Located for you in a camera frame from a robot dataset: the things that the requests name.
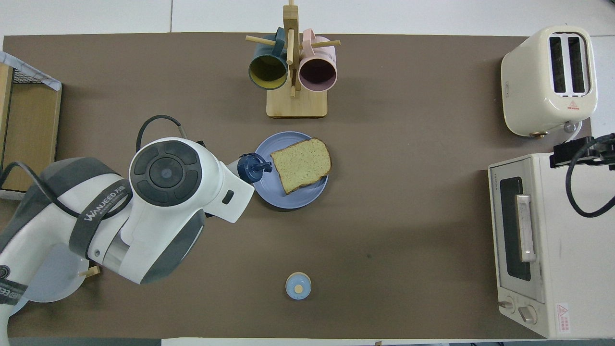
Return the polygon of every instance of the small blue container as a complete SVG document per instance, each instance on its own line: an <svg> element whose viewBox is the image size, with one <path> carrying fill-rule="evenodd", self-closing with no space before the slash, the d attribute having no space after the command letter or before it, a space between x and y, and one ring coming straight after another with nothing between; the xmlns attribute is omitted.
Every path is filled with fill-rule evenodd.
<svg viewBox="0 0 615 346"><path fill-rule="evenodd" d="M312 292L312 281L305 273L295 272L286 279L286 293L295 300L302 300Z"/></svg>

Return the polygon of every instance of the oven door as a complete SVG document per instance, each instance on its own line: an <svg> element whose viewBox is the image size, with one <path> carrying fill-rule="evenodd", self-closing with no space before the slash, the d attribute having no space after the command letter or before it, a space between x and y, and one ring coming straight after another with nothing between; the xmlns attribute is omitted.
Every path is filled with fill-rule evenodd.
<svg viewBox="0 0 615 346"><path fill-rule="evenodd" d="M538 225L538 215L532 212L531 202L535 188L532 157L491 167L490 170L499 284L544 303L541 253L534 246L538 237L536 227L532 228L532 225Z"/></svg>

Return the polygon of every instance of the toaster slot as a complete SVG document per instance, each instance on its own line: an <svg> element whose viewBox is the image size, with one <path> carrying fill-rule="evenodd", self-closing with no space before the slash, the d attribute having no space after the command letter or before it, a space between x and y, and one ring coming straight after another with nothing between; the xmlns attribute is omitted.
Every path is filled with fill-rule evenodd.
<svg viewBox="0 0 615 346"><path fill-rule="evenodd" d="M568 53L570 55L570 69L573 79L573 91L585 92L583 78L583 60L581 56L581 38L568 38Z"/></svg>
<svg viewBox="0 0 615 346"><path fill-rule="evenodd" d="M566 78L564 77L564 59L561 53L561 38L549 37L551 48L551 71L553 73L553 90L566 92Z"/></svg>
<svg viewBox="0 0 615 346"><path fill-rule="evenodd" d="M553 91L563 97L580 97L589 91L589 66L585 39L576 33L549 37Z"/></svg>

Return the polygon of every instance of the dark green mug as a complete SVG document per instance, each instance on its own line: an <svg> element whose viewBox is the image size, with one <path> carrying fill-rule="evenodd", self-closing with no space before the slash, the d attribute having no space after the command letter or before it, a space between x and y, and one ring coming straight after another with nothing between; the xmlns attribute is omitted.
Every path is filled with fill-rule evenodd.
<svg viewBox="0 0 615 346"><path fill-rule="evenodd" d="M288 76L286 64L286 34L284 28L278 28L275 35L263 37L275 41L275 46L257 43L252 62L248 67L248 75L257 86L273 90L284 85Z"/></svg>

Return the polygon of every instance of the toast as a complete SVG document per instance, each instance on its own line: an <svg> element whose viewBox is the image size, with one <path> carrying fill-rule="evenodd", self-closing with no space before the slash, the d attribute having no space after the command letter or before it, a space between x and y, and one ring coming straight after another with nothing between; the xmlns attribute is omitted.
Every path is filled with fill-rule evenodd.
<svg viewBox="0 0 615 346"><path fill-rule="evenodd" d="M284 192L316 183L331 171L331 156L323 141L312 138L271 153Z"/></svg>

